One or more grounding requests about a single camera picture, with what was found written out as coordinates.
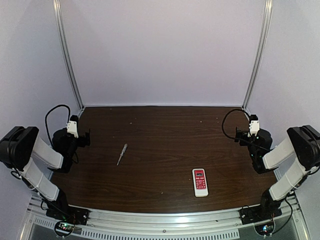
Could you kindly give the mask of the clear handle screwdriver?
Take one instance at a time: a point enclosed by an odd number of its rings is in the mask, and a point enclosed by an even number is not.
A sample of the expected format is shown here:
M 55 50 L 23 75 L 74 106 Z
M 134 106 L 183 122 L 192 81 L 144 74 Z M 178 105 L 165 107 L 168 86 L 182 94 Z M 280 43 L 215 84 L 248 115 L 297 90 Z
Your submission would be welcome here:
M 123 148 L 122 148 L 122 150 L 121 150 L 121 153 L 120 153 L 120 155 L 119 155 L 118 161 L 117 161 L 117 163 L 116 163 L 117 166 L 120 164 L 121 159 L 123 158 L 124 154 L 126 153 L 127 148 L 128 148 L 128 144 L 125 143 L 124 146 L 123 146 Z

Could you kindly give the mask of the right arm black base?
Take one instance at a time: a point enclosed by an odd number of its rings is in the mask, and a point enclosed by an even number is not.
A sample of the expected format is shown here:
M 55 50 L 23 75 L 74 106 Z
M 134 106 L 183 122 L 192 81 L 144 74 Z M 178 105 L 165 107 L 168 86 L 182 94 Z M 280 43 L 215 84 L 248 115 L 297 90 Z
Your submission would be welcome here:
M 260 204 L 257 206 L 243 206 L 238 212 L 240 215 L 240 220 L 243 225 L 266 221 L 272 219 L 273 217 L 278 217 L 282 215 L 280 209 L 281 203 L 284 198 L 280 200 L 274 200 L 270 194 L 269 189 L 267 189 L 260 199 Z

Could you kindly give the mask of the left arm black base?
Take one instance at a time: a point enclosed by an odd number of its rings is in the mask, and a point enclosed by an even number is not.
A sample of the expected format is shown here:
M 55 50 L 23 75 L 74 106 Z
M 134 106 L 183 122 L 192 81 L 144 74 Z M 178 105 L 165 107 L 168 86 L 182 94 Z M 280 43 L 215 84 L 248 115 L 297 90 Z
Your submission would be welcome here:
M 65 221 L 75 225 L 86 225 L 89 216 L 89 210 L 80 207 L 70 206 L 66 194 L 60 190 L 57 199 L 49 201 L 44 198 L 47 205 L 46 216 L 56 220 Z

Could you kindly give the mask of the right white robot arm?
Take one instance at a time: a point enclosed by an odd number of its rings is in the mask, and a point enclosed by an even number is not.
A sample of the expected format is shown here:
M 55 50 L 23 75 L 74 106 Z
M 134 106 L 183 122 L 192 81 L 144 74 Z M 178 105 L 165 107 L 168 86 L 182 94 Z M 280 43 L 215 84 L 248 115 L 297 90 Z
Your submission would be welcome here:
M 258 174 L 273 171 L 294 158 L 283 176 L 266 191 L 266 197 L 274 202 L 284 199 L 306 176 L 320 168 L 320 133 L 310 125 L 290 127 L 286 132 L 287 137 L 271 148 L 273 140 L 267 130 L 235 129 L 234 141 L 247 147 Z

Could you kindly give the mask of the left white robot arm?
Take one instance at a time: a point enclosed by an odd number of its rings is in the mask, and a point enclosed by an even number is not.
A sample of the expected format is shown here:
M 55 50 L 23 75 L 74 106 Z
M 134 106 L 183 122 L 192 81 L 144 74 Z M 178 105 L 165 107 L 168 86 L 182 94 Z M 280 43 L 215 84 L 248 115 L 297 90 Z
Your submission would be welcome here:
M 77 135 L 66 128 L 53 135 L 48 145 L 35 126 L 15 126 L 0 140 L 0 161 L 18 179 L 50 202 L 57 201 L 62 190 L 48 179 L 48 171 L 67 174 L 79 160 L 77 149 L 91 144 L 90 133 Z

